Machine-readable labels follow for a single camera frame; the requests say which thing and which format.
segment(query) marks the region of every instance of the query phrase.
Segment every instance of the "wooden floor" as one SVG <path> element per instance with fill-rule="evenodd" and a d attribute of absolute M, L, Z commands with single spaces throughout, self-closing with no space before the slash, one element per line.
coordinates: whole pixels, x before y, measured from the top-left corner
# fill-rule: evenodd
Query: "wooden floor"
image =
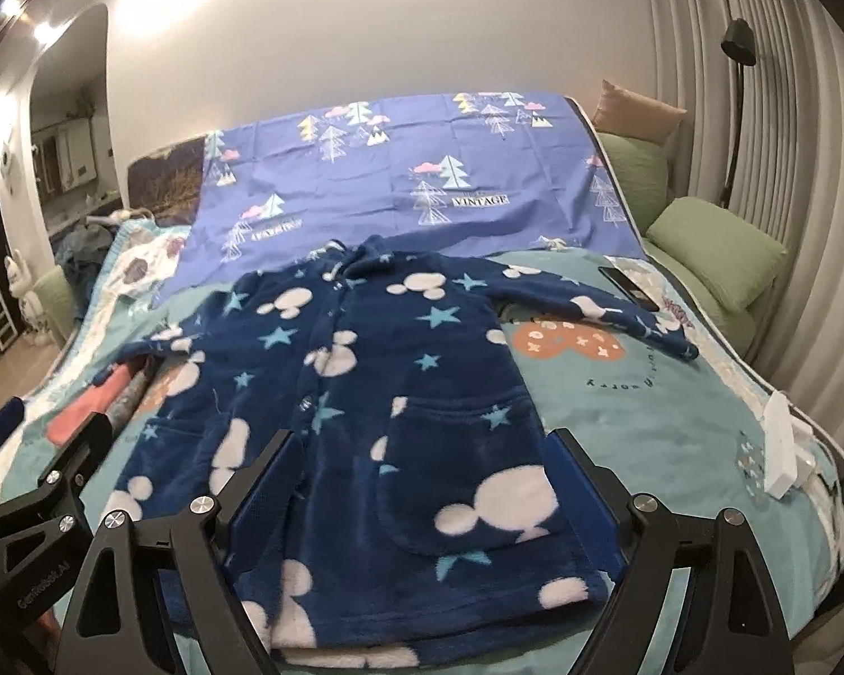
<path fill-rule="evenodd" d="M 42 347 L 23 339 L 0 355 L 0 407 L 13 396 L 23 396 L 43 380 L 59 355 L 54 344 Z"/>

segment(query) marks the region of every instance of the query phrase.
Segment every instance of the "white figurine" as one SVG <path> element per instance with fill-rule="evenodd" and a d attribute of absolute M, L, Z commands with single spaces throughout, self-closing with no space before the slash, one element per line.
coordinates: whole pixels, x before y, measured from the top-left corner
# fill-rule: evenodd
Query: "white figurine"
<path fill-rule="evenodd" d="M 25 262 L 21 252 L 16 249 L 12 257 L 6 257 L 6 276 L 10 283 L 10 294 L 19 301 L 19 308 L 23 313 L 23 319 L 32 328 L 26 335 L 29 342 L 36 345 L 44 345 L 51 342 L 50 325 L 47 323 L 47 314 L 41 305 L 41 300 L 34 293 L 34 281 L 32 272 Z"/>

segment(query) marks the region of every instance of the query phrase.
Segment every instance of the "floor lamp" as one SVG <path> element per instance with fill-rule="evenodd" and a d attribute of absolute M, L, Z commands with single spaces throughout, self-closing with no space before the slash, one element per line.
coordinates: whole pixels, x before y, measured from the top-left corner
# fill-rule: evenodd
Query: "floor lamp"
<path fill-rule="evenodd" d="M 728 177 L 725 179 L 725 188 L 722 190 L 722 197 L 719 205 L 728 208 L 731 200 L 731 187 L 734 185 L 734 170 L 738 164 L 738 152 L 740 151 L 740 124 L 744 116 L 744 67 L 751 67 L 757 64 L 757 44 L 751 27 L 747 21 L 741 19 L 732 20 L 725 31 L 722 39 L 722 51 L 734 61 L 737 69 L 734 76 L 734 98 L 735 98 L 735 122 L 734 122 L 734 145 L 731 148 L 731 161 L 728 164 Z"/>

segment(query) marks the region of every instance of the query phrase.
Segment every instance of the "white cabinet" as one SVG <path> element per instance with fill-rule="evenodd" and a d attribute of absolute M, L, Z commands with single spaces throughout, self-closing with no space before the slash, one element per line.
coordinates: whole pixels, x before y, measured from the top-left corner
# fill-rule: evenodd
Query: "white cabinet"
<path fill-rule="evenodd" d="M 63 192 L 97 178 L 90 119 L 66 122 L 56 130 L 56 157 Z"/>

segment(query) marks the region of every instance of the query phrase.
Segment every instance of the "metal screw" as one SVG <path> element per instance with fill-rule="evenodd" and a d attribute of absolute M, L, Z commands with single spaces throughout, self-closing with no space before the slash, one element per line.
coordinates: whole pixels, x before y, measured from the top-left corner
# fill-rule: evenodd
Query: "metal screw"
<path fill-rule="evenodd" d="M 215 504 L 211 497 L 200 495 L 199 498 L 191 500 L 191 512 L 197 515 L 203 515 L 203 513 L 208 513 L 209 510 L 212 510 L 212 506 Z"/>
<path fill-rule="evenodd" d="M 725 518 L 725 522 L 728 525 L 743 525 L 744 523 L 744 513 L 740 510 L 735 510 L 733 507 L 728 507 L 724 513 L 722 513 L 722 517 Z"/>
<path fill-rule="evenodd" d="M 110 530 L 114 527 L 119 527 L 123 522 L 125 522 L 125 513 L 121 510 L 113 510 L 113 512 L 104 518 L 104 525 L 110 528 Z"/>
<path fill-rule="evenodd" d="M 652 498 L 650 495 L 638 495 L 635 498 L 635 507 L 643 513 L 656 512 L 656 499 Z"/>

